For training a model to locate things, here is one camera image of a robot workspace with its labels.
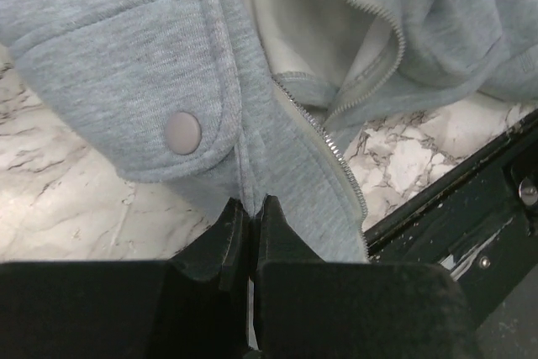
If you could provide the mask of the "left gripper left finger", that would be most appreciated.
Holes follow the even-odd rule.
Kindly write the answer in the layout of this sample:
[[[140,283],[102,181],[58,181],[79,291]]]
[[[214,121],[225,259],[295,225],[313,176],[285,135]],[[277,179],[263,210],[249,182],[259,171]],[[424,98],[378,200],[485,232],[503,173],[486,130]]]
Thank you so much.
[[[169,259],[2,264],[2,357],[242,357],[247,225],[232,201]]]

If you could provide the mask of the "grey zip jacket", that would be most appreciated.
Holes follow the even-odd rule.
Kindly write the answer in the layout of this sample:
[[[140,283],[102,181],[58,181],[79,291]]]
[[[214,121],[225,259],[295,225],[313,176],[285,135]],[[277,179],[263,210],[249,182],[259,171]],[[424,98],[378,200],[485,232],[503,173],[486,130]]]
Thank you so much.
[[[367,260],[364,123],[537,98],[536,0],[1,0],[1,42],[122,178],[212,218],[274,195],[327,261]]]

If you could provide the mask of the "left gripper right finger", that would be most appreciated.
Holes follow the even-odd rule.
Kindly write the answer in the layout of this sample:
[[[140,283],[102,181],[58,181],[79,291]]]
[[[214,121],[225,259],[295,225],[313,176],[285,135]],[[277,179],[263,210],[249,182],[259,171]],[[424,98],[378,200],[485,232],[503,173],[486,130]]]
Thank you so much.
[[[254,326],[267,358],[474,358],[467,301],[442,267],[321,260],[277,198],[256,217]]]

